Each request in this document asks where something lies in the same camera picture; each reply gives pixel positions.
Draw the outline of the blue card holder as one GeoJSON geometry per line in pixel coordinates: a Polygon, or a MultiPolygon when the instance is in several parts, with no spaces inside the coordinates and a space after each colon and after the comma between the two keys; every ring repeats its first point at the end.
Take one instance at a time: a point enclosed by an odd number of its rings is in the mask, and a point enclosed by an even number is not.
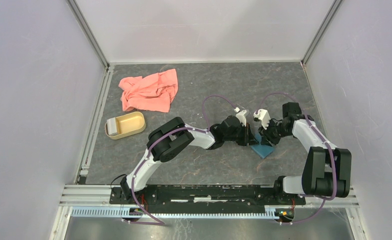
{"type": "Polygon", "coordinates": [[[258,141],[257,144],[251,145],[250,148],[261,158],[265,159],[267,156],[269,156],[275,148],[269,145],[262,145],[261,144],[261,136],[259,133],[255,134],[255,139],[258,141]]]}

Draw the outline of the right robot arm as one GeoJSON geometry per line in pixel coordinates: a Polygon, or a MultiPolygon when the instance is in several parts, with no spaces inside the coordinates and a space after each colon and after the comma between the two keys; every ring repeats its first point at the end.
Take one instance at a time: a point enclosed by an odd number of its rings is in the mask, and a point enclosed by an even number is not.
{"type": "Polygon", "coordinates": [[[308,155],[301,175],[280,176],[275,180],[274,201],[285,204],[293,195],[317,196],[326,200],[347,197],[351,184],[351,152],[331,143],[297,102],[283,104],[282,110],[282,119],[279,120],[271,118],[266,109],[254,114],[254,118],[261,122],[261,144],[274,147],[282,138],[294,137],[308,155]]]}

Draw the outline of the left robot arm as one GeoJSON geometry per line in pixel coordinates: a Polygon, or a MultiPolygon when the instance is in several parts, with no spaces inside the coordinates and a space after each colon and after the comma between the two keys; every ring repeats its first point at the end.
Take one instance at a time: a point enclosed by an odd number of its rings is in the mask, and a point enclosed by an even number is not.
{"type": "Polygon", "coordinates": [[[149,135],[142,159],[120,182],[121,196],[129,204],[138,202],[141,190],[146,187],[147,181],[159,166],[174,159],[186,147],[215,150],[225,142],[235,142],[244,147],[259,143],[250,125],[241,123],[235,116],[230,115],[221,123],[207,129],[185,124],[180,117],[173,118],[149,135]]]}

